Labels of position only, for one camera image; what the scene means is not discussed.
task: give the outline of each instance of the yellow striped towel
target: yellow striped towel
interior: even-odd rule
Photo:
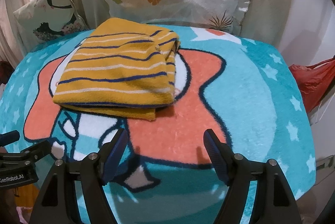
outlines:
[[[67,64],[53,102],[79,111],[155,119],[174,102],[178,35],[169,29],[111,18]]]

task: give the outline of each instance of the bed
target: bed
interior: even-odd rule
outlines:
[[[125,128],[130,143],[114,182],[104,188],[118,222],[212,223],[227,191],[202,144],[204,130],[212,128],[249,160],[276,159],[295,198],[301,197],[315,182],[313,139],[299,89],[279,52],[213,29],[163,27],[182,42],[175,61],[180,95],[172,109],[149,122],[54,104],[55,83],[92,31],[69,34],[29,53],[7,84],[0,113],[8,119],[0,121],[0,129],[22,133],[8,152],[50,141],[53,156],[36,166],[40,186],[55,159],[81,160]],[[252,184],[242,223],[249,221],[255,189]],[[88,223],[80,191],[80,213]]]

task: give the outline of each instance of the white star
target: white star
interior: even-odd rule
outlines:
[[[308,166],[309,173],[315,170],[315,158],[312,157],[312,154],[310,154],[309,159],[307,160],[306,164]]]
[[[8,92],[11,92],[13,90],[13,88],[14,88],[14,84],[11,85]]]
[[[13,152],[14,153],[20,153],[20,146],[18,142],[13,143]]]
[[[290,134],[291,141],[294,141],[294,140],[299,141],[297,127],[295,127],[294,125],[292,125],[291,122],[289,122],[289,124],[286,126],[286,129],[288,130]]]
[[[248,42],[250,42],[250,43],[256,45],[256,43],[255,43],[255,41],[254,41],[253,39],[246,39],[246,38],[244,38],[244,39],[247,40]]]
[[[22,76],[24,77],[28,71],[29,71],[29,69],[27,68],[27,69],[22,73]]]
[[[280,58],[280,57],[277,57],[275,54],[270,54],[269,56],[273,58],[273,61],[274,61],[275,63],[280,63],[280,64],[282,64],[282,62],[281,62],[281,58]]]
[[[281,161],[281,158],[278,158],[277,160],[278,164],[280,165],[280,168],[282,169],[284,175],[286,175],[286,171],[288,170],[289,166],[284,164],[282,161]]]
[[[123,198],[121,198],[119,195],[117,195],[117,197],[119,202],[123,202]]]
[[[265,68],[262,68],[262,70],[264,71],[264,73],[266,74],[266,76],[268,78],[272,78],[273,80],[277,80],[277,73],[278,73],[278,70],[272,68],[269,64],[267,64],[265,66]]]
[[[9,107],[9,103],[7,103],[7,104],[5,105],[5,113],[7,112],[8,107]]]
[[[212,190],[211,190],[211,194],[213,195],[215,192],[216,192],[216,190],[219,188],[219,185],[218,184],[215,184],[215,185],[213,185],[213,188],[212,188]]]
[[[222,191],[222,193],[219,196],[219,200],[223,200],[226,196],[226,191]]]
[[[248,52],[247,47],[245,45],[241,45],[240,47],[243,52],[245,53]]]
[[[236,44],[240,45],[242,44],[241,39],[239,37],[236,37],[223,31],[204,29],[198,27],[191,27],[191,29],[197,35],[197,37],[192,39],[191,41],[222,39],[222,40],[230,40]]]
[[[16,75],[19,70],[20,70],[20,68],[16,68],[13,75]]]
[[[21,92],[23,91],[23,84],[22,86],[19,88],[19,90],[17,91],[17,96],[20,96]]]
[[[46,58],[47,56],[48,56],[48,53],[45,53],[45,54],[43,54],[43,55],[40,56],[40,59],[44,59],[44,58]]]
[[[303,196],[304,192],[298,189],[297,193],[294,195],[295,200],[298,200]]]
[[[294,106],[294,109],[296,111],[302,111],[301,107],[300,107],[300,101],[297,100],[294,96],[292,96],[292,98],[290,99],[291,103]]]
[[[13,114],[13,123],[16,125],[17,119],[20,118],[20,114],[19,114],[19,109],[17,109],[17,111],[14,111]]]

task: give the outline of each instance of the cartoon character print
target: cartoon character print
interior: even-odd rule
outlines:
[[[205,51],[179,50],[175,59],[176,102],[157,110],[154,121],[70,111],[54,104],[57,83],[82,42],[69,55],[50,61],[40,71],[38,94],[24,124],[26,140],[47,139],[55,159],[79,161],[111,141],[118,128],[125,128],[130,141],[114,181],[133,193],[160,183],[159,178],[150,175],[148,162],[211,168],[203,145],[207,128],[212,128],[221,142],[231,145],[223,121],[203,96],[205,88],[224,71],[225,61]]]
[[[78,21],[76,15],[75,15],[75,12],[74,12],[74,8],[72,7],[72,5],[56,6],[56,5],[53,4],[52,0],[46,0],[46,2],[50,6],[51,9],[54,9],[54,8],[57,8],[57,9],[71,9],[71,10],[73,10],[73,14],[72,14],[71,19],[65,25],[63,25],[63,27],[61,28],[60,31],[52,30],[49,27],[48,22],[41,23],[39,27],[37,27],[36,29],[34,29],[32,31],[38,39],[44,40],[44,41],[49,41],[49,40],[57,39],[59,36],[64,36],[64,35],[71,34],[71,33],[74,33],[74,32],[79,32],[79,31],[86,30],[86,27],[83,26],[80,21]],[[38,8],[43,9],[44,12],[46,12],[46,5],[44,3],[39,2],[39,0],[36,0],[36,3],[34,4],[34,7],[36,7],[36,6]]]

